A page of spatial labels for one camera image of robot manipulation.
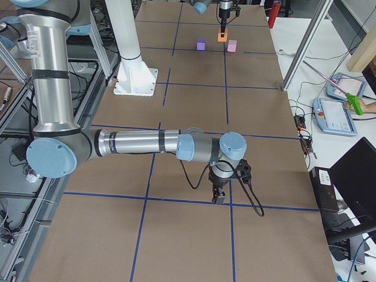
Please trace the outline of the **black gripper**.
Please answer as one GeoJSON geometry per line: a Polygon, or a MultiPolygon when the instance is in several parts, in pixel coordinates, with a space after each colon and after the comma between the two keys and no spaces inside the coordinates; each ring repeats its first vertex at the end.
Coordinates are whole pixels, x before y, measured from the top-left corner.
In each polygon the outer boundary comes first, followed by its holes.
{"type": "Polygon", "coordinates": [[[213,198],[212,202],[217,204],[223,204],[226,194],[222,191],[223,186],[229,182],[229,178],[232,177],[232,172],[225,172],[217,167],[209,168],[209,180],[212,183],[213,198]]]}
{"type": "Polygon", "coordinates": [[[220,34],[224,36],[226,34],[226,21],[230,16],[232,9],[232,1],[220,1],[219,2],[219,18],[220,18],[220,34]]]}

